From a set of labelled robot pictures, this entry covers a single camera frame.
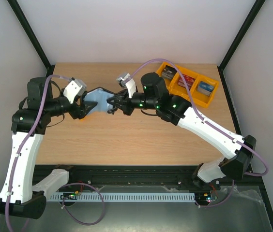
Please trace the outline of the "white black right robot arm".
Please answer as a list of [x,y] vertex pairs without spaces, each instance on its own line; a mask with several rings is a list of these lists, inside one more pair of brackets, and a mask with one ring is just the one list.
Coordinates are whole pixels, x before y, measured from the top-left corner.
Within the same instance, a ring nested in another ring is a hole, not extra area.
[[192,175],[193,185],[204,189],[213,180],[228,177],[242,180],[252,159],[256,139],[232,133],[192,107],[190,101],[168,92],[165,81],[155,72],[142,76],[143,92],[138,92],[129,74],[117,79],[123,90],[107,99],[116,110],[129,116],[134,109],[151,109],[164,121],[184,128],[221,152],[222,157],[200,164]]

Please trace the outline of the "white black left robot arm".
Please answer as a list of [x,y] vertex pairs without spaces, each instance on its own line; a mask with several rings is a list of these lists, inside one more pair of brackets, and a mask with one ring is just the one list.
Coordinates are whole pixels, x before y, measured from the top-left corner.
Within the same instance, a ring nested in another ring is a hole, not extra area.
[[69,173],[55,169],[33,185],[36,156],[52,117],[68,113],[83,119],[96,105],[84,101],[86,85],[82,80],[67,78],[68,85],[56,98],[52,95],[51,76],[36,77],[27,84],[27,107],[20,103],[12,116],[12,152],[7,176],[0,192],[0,214],[38,219],[47,200],[68,183]]

